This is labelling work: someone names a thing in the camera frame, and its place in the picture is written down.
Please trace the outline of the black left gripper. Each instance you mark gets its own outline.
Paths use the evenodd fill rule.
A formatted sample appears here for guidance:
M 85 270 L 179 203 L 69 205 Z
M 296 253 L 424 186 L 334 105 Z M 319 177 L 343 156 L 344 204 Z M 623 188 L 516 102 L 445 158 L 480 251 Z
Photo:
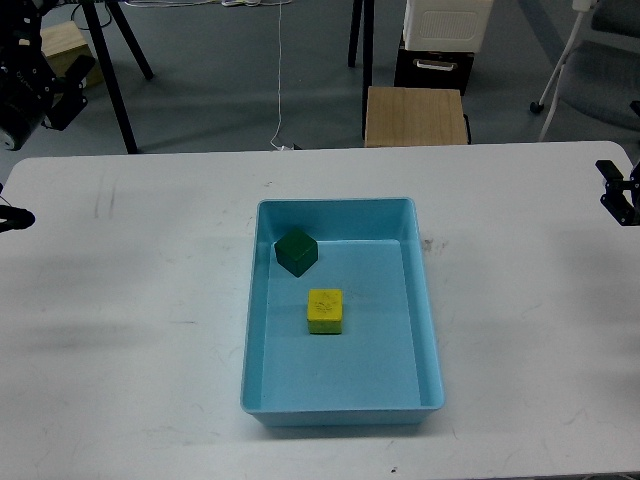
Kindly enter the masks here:
M 1 147 L 20 150 L 38 126 L 65 130 L 86 107 L 84 80 L 96 60 L 78 56 L 57 76 L 42 53 L 1 52 Z

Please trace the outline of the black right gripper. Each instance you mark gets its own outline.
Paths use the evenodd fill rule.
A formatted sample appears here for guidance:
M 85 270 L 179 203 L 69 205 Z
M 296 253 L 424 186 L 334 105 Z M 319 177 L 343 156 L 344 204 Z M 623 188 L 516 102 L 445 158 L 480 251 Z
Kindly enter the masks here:
M 630 108 L 640 116 L 640 101 L 632 101 Z M 640 222 L 640 162 L 628 178 L 611 160 L 598 160 L 596 168 L 603 176 L 604 194 L 601 204 L 621 226 L 635 226 Z

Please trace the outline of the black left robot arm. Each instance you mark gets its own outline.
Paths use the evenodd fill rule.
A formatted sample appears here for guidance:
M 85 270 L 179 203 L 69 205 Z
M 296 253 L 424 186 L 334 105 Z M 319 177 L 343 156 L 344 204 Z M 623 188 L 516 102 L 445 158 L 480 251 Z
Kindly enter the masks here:
M 95 65 L 79 56 L 62 75 L 42 50 L 43 17 L 60 1 L 1 3 L 1 147 L 21 149 L 37 127 L 62 131 L 86 107 L 83 81 Z

